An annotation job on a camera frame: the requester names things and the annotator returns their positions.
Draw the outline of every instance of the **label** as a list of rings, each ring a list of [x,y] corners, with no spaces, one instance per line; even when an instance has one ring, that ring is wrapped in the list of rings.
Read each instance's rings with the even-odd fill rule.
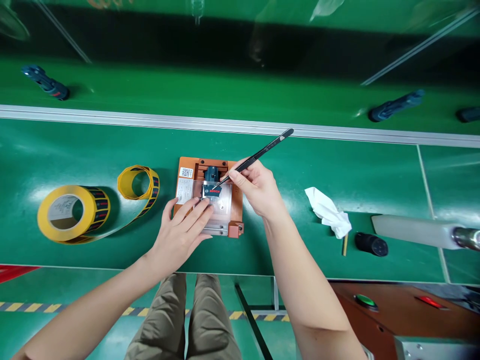
[[[188,167],[181,167],[178,176],[191,179],[194,177],[194,170]]]
[[[220,192],[222,191],[222,187],[219,186],[216,189],[213,189],[215,185],[203,185],[203,196],[208,197],[220,197]]]
[[[192,198],[194,188],[194,180],[193,179],[184,179],[179,177],[178,178],[178,185],[176,187],[176,197],[178,198],[177,204],[183,205],[188,200]]]
[[[78,199],[78,197],[73,195],[60,196],[48,209],[48,220],[72,218],[73,206]]]

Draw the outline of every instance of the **khaki pants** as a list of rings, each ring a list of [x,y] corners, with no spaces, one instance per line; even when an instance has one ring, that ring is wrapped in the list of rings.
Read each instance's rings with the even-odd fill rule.
[[[145,321],[128,346],[125,360],[184,359],[186,296],[185,274],[174,273],[161,282]],[[216,275],[197,275],[186,358],[242,358]]]

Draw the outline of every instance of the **roll of tape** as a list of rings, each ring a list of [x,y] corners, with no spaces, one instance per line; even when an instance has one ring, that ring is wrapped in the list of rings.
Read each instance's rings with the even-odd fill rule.
[[[134,178],[146,173],[150,180],[148,190],[138,196],[132,189]],[[62,186],[42,201],[38,209],[37,221],[40,231],[50,240],[60,244],[86,244],[102,239],[123,229],[145,215],[155,204],[160,190],[158,174],[151,168],[141,165],[127,167],[118,176],[118,191],[128,200],[145,200],[145,206],[128,224],[104,234],[88,235],[98,230],[110,214],[110,200],[107,194],[96,186]],[[80,201],[83,213],[80,219],[75,217],[74,208]]]

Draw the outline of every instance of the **red button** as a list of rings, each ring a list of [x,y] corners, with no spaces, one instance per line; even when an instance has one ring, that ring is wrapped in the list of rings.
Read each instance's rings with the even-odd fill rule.
[[[424,303],[427,303],[430,306],[433,306],[434,308],[437,308],[439,310],[448,310],[448,307],[443,306],[442,304],[436,302],[429,296],[415,296],[416,299],[423,301]]]

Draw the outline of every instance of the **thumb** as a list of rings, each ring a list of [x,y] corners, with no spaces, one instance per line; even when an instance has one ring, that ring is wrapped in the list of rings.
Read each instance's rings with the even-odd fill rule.
[[[230,179],[233,181],[233,183],[237,185],[240,190],[245,193],[245,195],[248,196],[254,190],[255,185],[248,181],[248,179],[241,173],[239,173],[237,170],[230,170],[228,175],[230,176]]]

